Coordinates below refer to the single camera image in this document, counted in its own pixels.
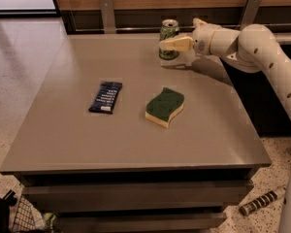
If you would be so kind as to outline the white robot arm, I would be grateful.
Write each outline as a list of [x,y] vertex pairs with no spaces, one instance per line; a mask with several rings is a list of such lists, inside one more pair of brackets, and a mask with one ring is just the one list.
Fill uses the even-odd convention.
[[[233,30],[198,18],[193,24],[195,29],[191,36],[167,38],[159,43],[159,47],[162,50],[195,50],[199,54],[218,56],[246,73],[263,72],[291,120],[291,59],[266,26],[250,24],[241,30]],[[278,233],[291,233],[291,175],[285,201]]]

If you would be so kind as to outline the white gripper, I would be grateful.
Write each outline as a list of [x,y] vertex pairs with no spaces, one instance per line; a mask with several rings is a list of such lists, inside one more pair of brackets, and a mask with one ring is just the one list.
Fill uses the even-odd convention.
[[188,36],[168,38],[159,43],[159,48],[161,50],[176,51],[189,51],[193,48],[196,53],[210,55],[212,36],[221,26],[207,23],[199,18],[193,19],[193,26],[193,39]]

